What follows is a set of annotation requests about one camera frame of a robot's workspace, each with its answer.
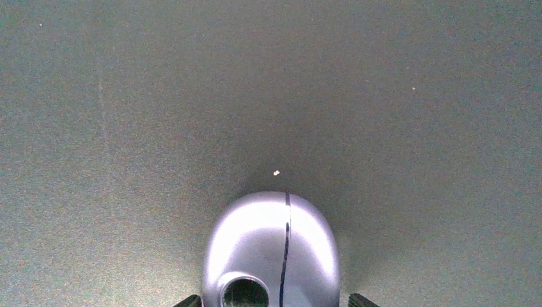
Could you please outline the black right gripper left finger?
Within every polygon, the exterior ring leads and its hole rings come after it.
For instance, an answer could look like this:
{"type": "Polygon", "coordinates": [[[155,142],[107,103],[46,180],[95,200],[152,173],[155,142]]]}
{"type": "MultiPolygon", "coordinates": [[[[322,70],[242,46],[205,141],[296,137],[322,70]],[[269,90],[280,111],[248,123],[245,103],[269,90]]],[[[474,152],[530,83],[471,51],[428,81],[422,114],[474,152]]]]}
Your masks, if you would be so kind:
{"type": "Polygon", "coordinates": [[[198,295],[193,294],[180,301],[173,307],[202,307],[202,300],[198,295]]]}

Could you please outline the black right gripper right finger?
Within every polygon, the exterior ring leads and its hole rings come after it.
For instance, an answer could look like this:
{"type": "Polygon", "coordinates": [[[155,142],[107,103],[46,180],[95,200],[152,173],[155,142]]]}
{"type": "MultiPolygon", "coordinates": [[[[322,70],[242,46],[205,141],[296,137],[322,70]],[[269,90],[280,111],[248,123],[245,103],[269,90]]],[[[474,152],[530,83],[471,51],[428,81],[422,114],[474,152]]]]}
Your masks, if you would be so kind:
{"type": "Polygon", "coordinates": [[[379,307],[379,305],[361,294],[353,293],[349,295],[348,307],[379,307]]]}

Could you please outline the lavender earbud charging case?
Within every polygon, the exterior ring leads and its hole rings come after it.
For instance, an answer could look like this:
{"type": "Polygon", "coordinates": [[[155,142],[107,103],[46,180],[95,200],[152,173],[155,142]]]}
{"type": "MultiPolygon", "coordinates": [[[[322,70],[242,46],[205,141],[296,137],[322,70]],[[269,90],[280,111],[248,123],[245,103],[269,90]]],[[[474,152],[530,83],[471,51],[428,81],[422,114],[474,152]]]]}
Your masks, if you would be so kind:
{"type": "Polygon", "coordinates": [[[224,306],[250,281],[267,306],[338,306],[339,253],[323,214],[300,196],[252,193],[220,216],[203,262],[201,300],[224,306]]]}

